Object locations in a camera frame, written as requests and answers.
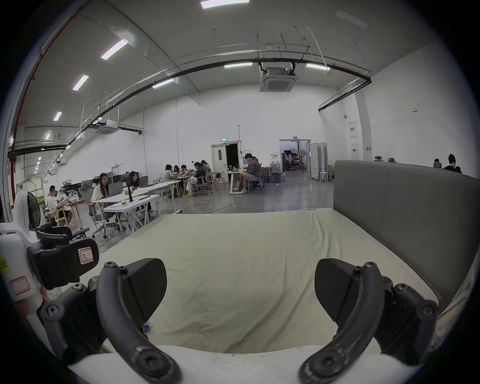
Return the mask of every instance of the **red pipe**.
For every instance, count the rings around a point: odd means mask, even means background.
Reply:
[[[13,129],[13,142],[12,142],[12,155],[10,157],[10,182],[12,184],[12,199],[13,199],[13,202],[15,202],[15,181],[13,179],[13,174],[15,172],[15,161],[16,161],[16,156],[15,156],[15,139],[17,138],[17,129],[18,129],[18,122],[20,121],[20,115],[22,113],[22,109],[24,107],[24,103],[25,103],[25,98],[27,96],[27,93],[28,93],[28,90],[30,89],[30,85],[32,84],[32,81],[35,79],[35,74],[36,74],[36,71],[38,70],[38,67],[40,66],[41,62],[43,61],[43,58],[45,57],[45,55],[47,54],[48,50],[50,49],[50,47],[52,46],[52,44],[55,42],[55,40],[57,40],[57,37],[62,33],[62,31],[65,29],[65,27],[75,18],[77,17],[78,13],[82,10],[80,9],[75,15],[73,15],[69,21],[67,21],[67,23],[60,29],[60,31],[57,33],[57,35],[53,38],[53,40],[51,41],[51,43],[48,45],[47,49],[45,50],[45,52],[43,52],[43,55],[42,57],[40,58],[40,60],[38,61],[38,63],[36,64],[35,66],[35,69],[33,70],[33,73],[32,73],[32,76],[30,76],[30,79],[28,79],[28,84],[27,84],[27,87],[25,89],[25,92],[24,92],[24,95],[22,96],[22,100],[20,101],[20,106],[18,108],[18,114],[17,114],[17,118],[15,120],[15,128]]]

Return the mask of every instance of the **office chair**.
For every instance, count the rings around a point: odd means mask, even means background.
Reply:
[[[108,219],[113,217],[115,214],[110,213],[103,213],[100,212],[99,215],[96,214],[95,206],[97,203],[92,203],[92,194],[93,194],[93,187],[92,182],[90,180],[82,181],[82,187],[78,189],[80,196],[85,200],[88,206],[88,214],[92,218],[93,223],[95,224],[95,232],[92,234],[92,238],[95,238],[95,234],[103,229],[103,238],[106,239],[107,237],[110,238],[110,235],[107,232],[107,227],[113,227],[117,230],[120,230],[120,224],[117,223],[109,223]],[[103,226],[100,228],[97,227],[97,223],[102,222]]]

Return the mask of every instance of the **white wall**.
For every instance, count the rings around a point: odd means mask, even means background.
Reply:
[[[135,125],[131,118],[124,123]],[[145,175],[144,136],[128,131],[118,131],[111,135],[99,134],[67,161],[67,165],[56,165],[57,187],[65,180],[71,179],[72,183],[90,180],[102,172],[111,172],[111,167],[122,163],[121,173],[136,170]]]
[[[480,177],[477,104],[443,43],[431,43],[388,66],[363,93],[374,156],[429,167],[439,158],[445,167],[452,153],[463,173]]]
[[[333,164],[348,158],[343,108],[337,103],[319,113],[318,106],[335,92],[298,84],[290,93],[260,93],[252,84],[201,92],[200,106],[189,96],[169,100],[123,121],[144,128],[142,135],[120,131],[99,135],[83,146],[68,165],[58,168],[58,181],[90,179],[115,163],[125,163],[121,171],[147,169],[151,179],[165,164],[192,168],[193,161],[202,159],[212,164],[211,145],[224,137],[238,140],[238,125],[242,150],[251,150],[261,163],[270,163],[279,139],[297,136],[327,142]]]

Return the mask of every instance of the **computer monitor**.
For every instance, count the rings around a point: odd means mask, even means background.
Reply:
[[[141,176],[139,180],[140,187],[146,187],[148,185],[148,176]]]
[[[112,183],[108,185],[108,195],[115,196],[118,195],[122,191],[123,182],[119,181],[116,183]]]

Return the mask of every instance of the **open doorway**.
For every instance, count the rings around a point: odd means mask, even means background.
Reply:
[[[310,140],[281,139],[280,157],[283,171],[306,173],[310,177]]]

